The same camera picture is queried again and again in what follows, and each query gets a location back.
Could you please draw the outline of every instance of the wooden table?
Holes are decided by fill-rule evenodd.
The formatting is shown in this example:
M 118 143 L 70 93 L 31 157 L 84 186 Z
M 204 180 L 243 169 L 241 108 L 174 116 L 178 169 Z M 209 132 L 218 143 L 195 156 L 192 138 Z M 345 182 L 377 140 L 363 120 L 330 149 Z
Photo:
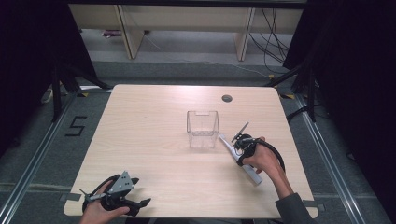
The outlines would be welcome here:
M 219 139 L 214 148 L 190 148 L 189 110 L 217 110 L 229 141 L 249 121 L 244 133 L 265 136 L 282 155 L 293 189 L 313 200 L 276 90 L 261 87 L 116 86 L 71 192 L 91 192 L 125 170 L 140 178 L 127 199 L 152 199 L 138 217 L 279 217 L 266 174 L 255 186 Z M 68 201 L 64 212 L 80 216 L 82 202 Z

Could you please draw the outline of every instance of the floor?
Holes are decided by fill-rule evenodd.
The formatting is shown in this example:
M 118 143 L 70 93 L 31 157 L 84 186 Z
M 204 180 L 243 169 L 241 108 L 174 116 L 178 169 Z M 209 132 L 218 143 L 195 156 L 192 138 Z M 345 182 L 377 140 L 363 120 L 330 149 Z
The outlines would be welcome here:
M 267 65 L 269 69 L 281 66 L 282 63 L 280 61 L 283 57 L 283 52 L 286 53 L 285 50 L 279 50 L 276 42 L 273 42 L 274 46 L 266 46 L 263 37 L 268 38 L 269 35 L 263 35 L 262 37 L 260 34 L 253 34 L 253 37 L 273 52 L 278 59 L 274 59 L 268 54 L 264 55 L 250 39 L 247 46 L 246 59 L 243 62 L 238 62 L 233 43 L 233 34 L 151 31 L 146 34 L 137 57 L 130 60 L 127 57 L 121 37 L 113 36 L 107 38 L 102 36 L 102 33 L 103 31 L 100 30 L 82 30 L 81 35 L 93 62 L 97 63 L 96 68 L 102 66 L 103 69 L 106 69 L 107 63 L 113 62 L 185 63 L 194 64 L 190 67 L 196 67 L 197 69 L 199 69 L 201 64 L 217 64 L 223 70 L 241 69 L 248 70 L 247 72 L 252 74 L 268 76 L 268 74 L 262 74 L 258 68 L 263 65 Z M 285 46 L 288 46 L 292 35 L 279 35 L 278 38 Z M 276 70 L 274 75 L 279 76 L 279 72 L 282 71 Z M 101 72 L 98 72 L 98 76 L 106 78 L 106 75 Z M 90 101 L 77 97 L 70 104 L 76 109 L 76 113 L 88 113 L 84 106 L 88 108 L 103 108 L 106 105 L 107 97 L 108 94 L 92 94 Z M 67 105 L 67 99 L 67 97 L 64 99 L 65 105 Z M 284 98 L 281 99 L 281 102 L 284 106 L 285 114 L 290 114 L 299 108 L 299 103 L 304 103 L 304 99 L 299 101 L 298 98 L 295 100 Z M 28 141 L 21 142 L 18 148 L 22 148 L 22 150 L 11 149 L 0 159 L 0 202 L 2 205 L 6 203 L 11 191 L 14 190 L 14 186 L 18 186 L 16 183 L 20 181 L 21 176 L 26 172 L 29 173 L 29 171 L 26 171 L 26 167 L 29 166 L 29 162 L 35 157 L 35 149 L 43 147 L 42 139 L 50 139 L 50 136 L 46 136 L 47 130 L 54 128 L 52 123 L 48 122 L 50 114 L 50 105 L 44 105 L 37 110 L 34 115 L 35 119 L 32 119 L 25 131 L 26 135 L 34 134 L 35 137 L 28 137 L 26 138 Z M 75 115 L 73 113 L 68 115 L 65 118 L 67 121 L 62 125 L 71 122 Z M 390 223 L 372 193 L 370 186 L 365 181 L 364 176 L 362 176 L 359 167 L 346 156 L 347 148 L 342 138 L 337 135 L 336 128 L 331 120 L 327 118 L 325 108 L 318 108 L 316 115 L 318 116 L 316 124 L 310 123 L 309 118 L 303 115 L 293 119 L 290 123 L 290 129 L 293 131 L 308 181 L 318 203 L 320 215 L 317 221 L 319 223 Z M 87 127 L 86 130 L 89 130 L 87 135 L 92 136 L 94 125 L 100 118 L 100 111 L 98 114 L 91 115 L 90 118 L 93 118 L 90 120 L 92 127 Z M 61 131 L 57 135 L 64 136 L 63 132 L 69 131 Z M 326 138 L 326 141 L 321 141 L 321 136 L 328 138 Z M 70 145 L 68 146 L 70 148 L 65 150 L 70 150 L 72 153 L 63 153 L 60 156 L 60 153 L 50 150 L 44 155 L 46 159 L 38 164 L 39 172 L 33 174 L 33 184 L 29 186 L 24 198 L 17 202 L 16 210 L 10 212 L 10 215 L 14 216 L 11 219 L 11 223 L 53 223 L 57 222 L 53 220 L 56 217 L 59 217 L 58 223 L 78 222 L 77 218 L 64 217 L 62 214 L 62 202 L 64 203 L 65 200 L 63 196 L 70 190 L 73 176 L 64 175 L 64 171 L 55 169 L 53 164 L 56 163 L 60 167 L 67 168 L 72 173 L 77 173 L 78 167 L 71 167 L 68 162 L 81 162 L 85 152 L 78 151 L 78 149 L 88 146 L 89 143 L 90 138 L 87 137 L 76 141 L 76 143 L 69 143 Z M 51 140 L 50 144 L 54 148 L 63 148 L 62 141 L 58 141 L 56 138 Z M 344 183 L 335 184 L 336 181 L 340 180 L 338 177 L 341 177 L 341 182 Z M 349 193 L 350 195 L 344 197 L 340 195 L 340 192 L 346 192 L 346 194 Z M 348 209 L 348 203 L 351 202 L 347 202 L 347 199 L 352 199 L 351 202 L 356 203 L 358 206 L 355 206 L 355 208 L 359 210 Z M 355 218 L 354 214 L 350 214 L 350 211 L 361 212 L 362 215 L 358 214 L 358 217 L 361 216 L 363 219 Z M 181 220 L 157 220 L 156 223 L 183 222 Z

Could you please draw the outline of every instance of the black sleeve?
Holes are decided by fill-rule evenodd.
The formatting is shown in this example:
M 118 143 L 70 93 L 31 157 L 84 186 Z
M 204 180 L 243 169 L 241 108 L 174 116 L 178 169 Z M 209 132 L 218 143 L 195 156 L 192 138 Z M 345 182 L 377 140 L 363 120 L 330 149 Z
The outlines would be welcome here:
M 298 193 L 277 201 L 276 207 L 285 224 L 317 223 L 309 215 Z

